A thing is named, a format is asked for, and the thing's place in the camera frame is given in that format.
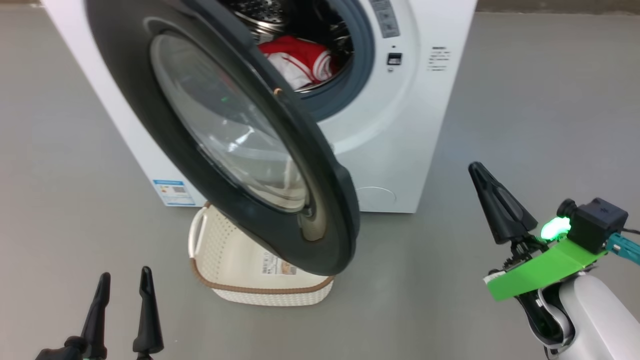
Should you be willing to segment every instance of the basket handle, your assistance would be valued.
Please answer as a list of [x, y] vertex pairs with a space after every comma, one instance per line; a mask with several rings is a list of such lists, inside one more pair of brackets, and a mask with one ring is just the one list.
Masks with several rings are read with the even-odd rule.
[[204, 206], [202, 209], [198, 210], [196, 215], [193, 217], [191, 221], [191, 226], [189, 227], [189, 243], [188, 243], [188, 251], [189, 257], [191, 259], [195, 258], [195, 256], [200, 251], [200, 243], [202, 240], [202, 228], [204, 227], [205, 222], [207, 221], [207, 214], [205, 212], [209, 209], [208, 206]]

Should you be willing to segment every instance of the green bracket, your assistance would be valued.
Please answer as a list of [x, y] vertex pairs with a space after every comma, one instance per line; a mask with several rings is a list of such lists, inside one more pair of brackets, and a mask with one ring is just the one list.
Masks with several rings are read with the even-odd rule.
[[496, 301], [510, 299], [554, 284], [606, 254], [607, 251], [603, 251], [594, 255], [565, 238], [539, 256], [489, 281], [487, 287]]

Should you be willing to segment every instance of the basket label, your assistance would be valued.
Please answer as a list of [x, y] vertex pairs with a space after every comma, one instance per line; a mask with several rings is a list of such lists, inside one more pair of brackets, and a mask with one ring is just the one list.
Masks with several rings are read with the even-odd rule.
[[298, 268], [265, 251], [262, 255], [263, 275], [296, 275]]

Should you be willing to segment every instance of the green led light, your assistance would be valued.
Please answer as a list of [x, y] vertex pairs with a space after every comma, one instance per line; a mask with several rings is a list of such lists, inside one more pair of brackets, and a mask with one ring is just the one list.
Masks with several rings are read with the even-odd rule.
[[542, 227], [540, 237], [545, 240], [553, 240], [562, 233], [568, 233], [570, 229], [569, 218], [555, 218]]

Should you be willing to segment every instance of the gray floor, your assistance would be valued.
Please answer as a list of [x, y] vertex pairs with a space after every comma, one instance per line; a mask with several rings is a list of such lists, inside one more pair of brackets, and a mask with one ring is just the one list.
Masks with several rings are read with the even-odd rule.
[[[419, 212], [362, 217], [353, 264], [313, 307], [226, 302], [190, 272], [195, 210], [161, 205], [41, 10], [0, 12], [0, 358], [77, 334], [103, 271], [110, 359], [133, 358], [142, 265], [162, 359], [543, 359], [515, 301], [481, 281], [493, 244], [466, 166], [540, 221], [601, 196], [640, 227], [640, 19], [478, 15]], [[640, 318], [640, 268], [596, 271]]]

